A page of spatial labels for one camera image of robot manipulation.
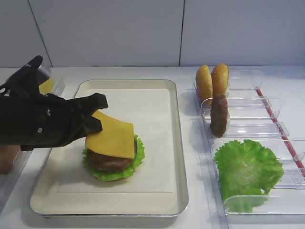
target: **screw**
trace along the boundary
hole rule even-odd
[[[49,108],[47,109],[47,115],[51,116],[51,110]]]

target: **white table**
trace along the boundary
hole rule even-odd
[[[188,89],[192,89],[198,67],[149,67],[149,68],[53,68],[52,74],[64,78],[66,88],[63,98],[72,98],[78,85],[89,79],[169,79],[176,83],[180,109],[183,149],[189,188],[189,205],[178,219],[168,228],[173,229],[210,229],[211,218],[208,208],[206,190],[207,181],[199,177],[207,168],[200,166],[198,153],[203,152],[202,141],[195,140],[199,129],[192,115],[196,115],[194,99]],[[16,68],[0,69],[0,83],[14,73]],[[284,105],[279,121],[287,127],[289,139],[305,139],[305,66],[243,66],[231,67],[231,70],[261,70],[266,77],[262,92],[268,97],[281,98]],[[1,229],[45,229],[45,228],[113,228],[104,221],[89,220],[50,220],[40,218],[31,212],[27,198],[33,181],[45,159],[47,149],[35,149],[32,152],[3,212],[0,217]],[[154,225],[134,222],[126,223],[126,228],[154,228]],[[290,225],[233,225],[233,229],[256,228],[305,228],[304,224]]]

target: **wall seam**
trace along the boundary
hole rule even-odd
[[[45,49],[45,51],[46,51],[46,53],[47,53],[48,59],[49,59],[50,64],[51,64],[51,67],[53,67],[53,64],[52,64],[50,55],[49,55],[48,50],[47,50],[47,46],[46,46],[46,44],[44,43],[44,40],[43,40],[43,37],[42,37],[42,33],[41,33],[40,29],[39,29],[37,20],[36,20],[35,15],[34,15],[34,11],[33,11],[32,6],[31,6],[31,4],[30,4],[30,0],[27,0],[27,1],[28,1],[30,10],[31,10],[31,12],[32,12],[33,18],[34,18],[34,20],[35,20],[35,24],[36,24],[36,28],[37,28],[38,34],[39,34],[39,36],[40,36],[40,39],[41,39],[42,44],[43,44],[43,46],[44,46],[44,49]]]
[[[183,36],[183,24],[184,24],[184,11],[185,11],[185,1],[183,0],[183,12],[182,12],[182,24],[181,24],[181,36],[180,36],[180,50],[179,50],[179,67],[181,64],[181,51],[182,51],[182,36]]]

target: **lettuce leaf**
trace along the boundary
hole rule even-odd
[[[220,190],[225,201],[238,195],[267,195],[284,174],[282,164],[271,149],[259,142],[234,140],[220,147],[214,157],[219,170]],[[252,212],[267,199],[248,197],[227,201],[230,210]]]
[[[125,170],[121,171],[121,172],[106,172],[106,171],[99,171],[93,167],[91,167],[88,163],[87,160],[87,148],[85,147],[83,154],[84,154],[84,158],[83,158],[83,165],[85,166],[85,168],[97,179],[99,179],[100,181],[112,181],[112,180],[117,180],[117,179],[121,179],[121,178],[128,178],[131,177],[136,169],[136,167],[138,167],[140,164],[142,164],[142,160],[145,158],[145,148],[144,148],[144,144],[143,141],[137,136],[134,136],[137,140],[137,155],[133,161],[133,163],[126,168]]]

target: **clear plastic container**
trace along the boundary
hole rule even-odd
[[[255,138],[252,140],[259,142],[262,146],[274,152],[277,159],[283,165],[284,175],[268,195],[236,195],[224,201],[222,200],[229,221],[232,222],[233,220],[234,223],[245,223],[245,218],[242,216],[255,216],[259,214],[259,218],[248,217],[246,222],[264,223],[270,214],[273,216],[277,215],[278,217],[286,214],[292,214],[293,217],[305,214],[304,205],[301,206],[298,203],[297,209],[295,209],[296,196],[298,196],[300,201],[305,200],[305,140],[258,140]],[[214,156],[217,150],[228,142],[229,140],[217,142],[211,148],[211,159],[213,160],[213,169],[217,180],[219,171],[214,161]]]
[[[229,97],[228,112],[230,119],[274,119],[280,115],[282,101],[278,98],[262,97]],[[201,103],[201,111],[205,121],[211,119],[211,106]]]
[[[59,76],[51,76],[51,79],[53,80],[53,87],[50,93],[61,96],[65,88],[63,78]],[[0,214],[30,155],[31,151],[19,151],[14,158],[13,167],[10,169],[9,173],[6,175],[0,175]]]
[[[264,96],[262,78],[263,74],[255,71],[230,74],[230,88],[226,94],[230,119],[227,132],[221,138],[212,135],[209,128],[211,108],[202,106],[196,86],[194,88],[198,125],[205,149],[199,159],[203,176],[210,175],[206,186],[209,190],[207,201],[211,216],[217,214],[219,219],[212,222],[213,228],[228,229],[233,223],[305,223],[305,140],[288,139],[284,124],[277,120],[282,102]],[[284,174],[268,195],[235,195],[223,199],[215,153],[229,141],[245,139],[270,148],[282,163]]]
[[[208,133],[211,134],[211,139],[216,139],[213,136],[211,129],[207,126]],[[259,137],[259,138],[282,138],[288,137],[289,133],[283,123],[261,123],[261,124],[229,124],[222,138],[244,138],[244,137]]]

